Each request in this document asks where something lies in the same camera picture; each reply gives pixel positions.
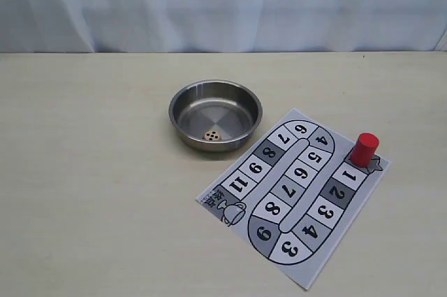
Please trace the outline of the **red cylinder game piece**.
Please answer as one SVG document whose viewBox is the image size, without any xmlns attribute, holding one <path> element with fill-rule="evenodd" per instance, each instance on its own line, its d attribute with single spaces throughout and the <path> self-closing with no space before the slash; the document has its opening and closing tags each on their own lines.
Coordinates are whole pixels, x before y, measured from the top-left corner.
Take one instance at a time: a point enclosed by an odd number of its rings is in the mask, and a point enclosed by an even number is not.
<svg viewBox="0 0 447 297">
<path fill-rule="evenodd" d="M 372 160 L 378 146 L 379 139 L 377 136 L 368 132 L 361 133 L 353 147 L 351 162 L 356 166 L 366 167 Z"/>
</svg>

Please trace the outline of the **white backdrop curtain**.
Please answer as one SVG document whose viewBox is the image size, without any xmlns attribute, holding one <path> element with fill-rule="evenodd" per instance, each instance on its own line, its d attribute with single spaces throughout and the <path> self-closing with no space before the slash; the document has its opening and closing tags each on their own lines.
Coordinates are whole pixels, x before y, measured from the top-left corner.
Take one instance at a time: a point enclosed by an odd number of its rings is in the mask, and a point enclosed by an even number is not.
<svg viewBox="0 0 447 297">
<path fill-rule="evenodd" d="M 1 0 L 2 52 L 446 49 L 446 0 Z"/>
</svg>

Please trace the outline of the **stainless steel round bowl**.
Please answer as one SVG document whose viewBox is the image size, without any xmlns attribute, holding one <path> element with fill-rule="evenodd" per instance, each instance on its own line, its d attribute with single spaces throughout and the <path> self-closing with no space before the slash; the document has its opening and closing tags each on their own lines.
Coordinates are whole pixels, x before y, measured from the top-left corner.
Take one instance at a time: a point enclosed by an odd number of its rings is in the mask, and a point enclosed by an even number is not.
<svg viewBox="0 0 447 297">
<path fill-rule="evenodd" d="M 179 139 L 201 152 L 227 153 L 249 141 L 263 118 L 260 99 L 247 87 L 229 80 L 199 80 L 176 92 L 168 116 Z M 216 130 L 221 141 L 206 141 Z"/>
</svg>

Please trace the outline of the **beige wooden die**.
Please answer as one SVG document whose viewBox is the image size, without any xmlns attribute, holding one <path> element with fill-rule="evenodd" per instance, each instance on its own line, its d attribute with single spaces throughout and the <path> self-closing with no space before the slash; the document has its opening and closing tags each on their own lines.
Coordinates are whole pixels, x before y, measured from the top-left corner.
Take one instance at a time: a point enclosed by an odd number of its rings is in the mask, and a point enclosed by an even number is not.
<svg viewBox="0 0 447 297">
<path fill-rule="evenodd" d="M 216 130 L 209 130 L 204 133 L 203 139 L 206 141 L 221 141 L 221 134 Z"/>
</svg>

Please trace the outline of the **printed paper game board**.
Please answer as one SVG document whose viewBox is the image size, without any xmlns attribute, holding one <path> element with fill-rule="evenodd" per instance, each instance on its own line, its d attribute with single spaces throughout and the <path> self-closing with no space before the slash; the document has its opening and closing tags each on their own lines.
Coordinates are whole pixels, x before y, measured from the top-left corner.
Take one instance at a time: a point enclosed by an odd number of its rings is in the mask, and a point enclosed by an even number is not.
<svg viewBox="0 0 447 297">
<path fill-rule="evenodd" d="M 290 110 L 197 198 L 309 289 L 389 167 L 351 162 L 355 142 Z"/>
</svg>

